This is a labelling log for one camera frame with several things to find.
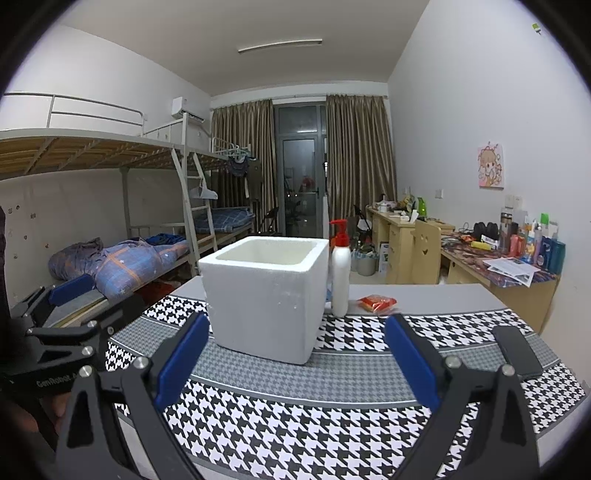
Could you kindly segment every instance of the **ceiling light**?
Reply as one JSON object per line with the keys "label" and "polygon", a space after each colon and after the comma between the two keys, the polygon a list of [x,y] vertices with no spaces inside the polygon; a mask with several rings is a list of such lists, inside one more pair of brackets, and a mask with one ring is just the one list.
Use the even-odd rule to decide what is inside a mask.
{"label": "ceiling light", "polygon": [[287,40],[277,41],[273,43],[265,43],[263,45],[255,45],[253,47],[239,48],[238,53],[246,53],[247,51],[263,50],[265,48],[275,47],[314,47],[322,45],[322,38],[313,38],[311,40]]}

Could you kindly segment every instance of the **blue gripper pad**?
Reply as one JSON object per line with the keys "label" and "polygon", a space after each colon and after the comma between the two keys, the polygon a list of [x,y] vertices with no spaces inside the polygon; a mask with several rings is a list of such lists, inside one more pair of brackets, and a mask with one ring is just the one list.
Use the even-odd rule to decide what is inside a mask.
{"label": "blue gripper pad", "polygon": [[385,340],[417,401],[436,411],[441,403],[436,376],[395,316],[386,319]]}
{"label": "blue gripper pad", "polygon": [[49,304],[60,307],[70,300],[78,298],[95,287],[95,281],[89,274],[81,275],[54,288],[49,294]]}
{"label": "blue gripper pad", "polygon": [[157,378],[154,406],[160,412],[174,404],[209,340],[209,320],[201,313],[179,341]]}

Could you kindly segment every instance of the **door frame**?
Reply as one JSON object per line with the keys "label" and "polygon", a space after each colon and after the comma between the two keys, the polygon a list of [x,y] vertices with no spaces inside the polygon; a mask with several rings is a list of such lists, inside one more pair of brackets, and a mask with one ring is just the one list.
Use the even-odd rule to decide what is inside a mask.
{"label": "door frame", "polygon": [[[275,149],[277,158],[277,196],[279,202],[279,231],[282,235],[286,235],[285,230],[285,188],[284,188],[284,163],[283,163],[283,141],[284,140],[314,140],[314,162],[315,162],[315,174],[316,174],[316,187],[319,192],[316,197],[316,235],[318,238],[322,238],[322,221],[323,221],[323,198],[326,194],[326,185],[324,182],[324,140],[323,137],[326,135],[322,131],[322,119],[321,119],[321,107],[325,105],[323,102],[299,102],[299,103],[282,103],[280,105],[274,105],[275,115]],[[304,106],[315,106],[316,107],[316,125],[317,132],[311,133],[291,133],[291,134],[280,134],[279,133],[279,110],[285,107],[304,107]]]}

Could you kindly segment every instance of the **bed ladder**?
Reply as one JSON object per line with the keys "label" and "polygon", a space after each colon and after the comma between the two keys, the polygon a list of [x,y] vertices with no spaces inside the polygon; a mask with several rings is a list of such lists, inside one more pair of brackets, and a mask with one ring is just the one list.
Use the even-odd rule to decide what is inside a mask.
{"label": "bed ladder", "polygon": [[[182,161],[179,160],[176,148],[171,149],[171,156],[173,158],[174,167],[177,170],[178,179],[181,183],[181,192],[183,195],[183,215],[184,215],[184,223],[185,223],[185,235],[187,237],[187,241],[189,243],[189,256],[190,256],[190,267],[191,267],[191,275],[196,276],[199,271],[199,266],[197,262],[200,258],[199,253],[199,246],[205,245],[208,242],[211,242],[213,245],[213,250],[217,251],[217,239],[215,230],[213,229],[213,216],[212,216],[212,207],[210,200],[204,200],[205,204],[200,207],[192,207],[191,206],[191,198],[189,196],[189,180],[200,180],[202,187],[207,187],[207,180],[205,179],[205,175],[203,173],[203,168],[201,167],[201,162],[199,161],[199,156],[196,153],[193,153],[193,161],[195,163],[195,168],[197,169],[197,176],[190,176],[188,175],[188,158],[187,156],[182,156]],[[193,212],[198,212],[200,210],[207,211],[207,223],[209,225],[209,235],[205,236],[204,238],[197,238],[197,232],[195,231],[195,221],[193,219]]]}

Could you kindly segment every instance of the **white bottle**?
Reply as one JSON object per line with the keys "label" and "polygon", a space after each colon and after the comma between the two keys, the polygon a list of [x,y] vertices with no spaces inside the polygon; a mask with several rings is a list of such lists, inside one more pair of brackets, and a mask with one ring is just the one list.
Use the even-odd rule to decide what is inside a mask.
{"label": "white bottle", "polygon": [[349,249],[349,235],[347,235],[347,220],[333,220],[338,225],[339,232],[335,237],[335,248],[332,252],[332,313],[342,318],[349,308],[349,274],[351,272],[351,250]]}

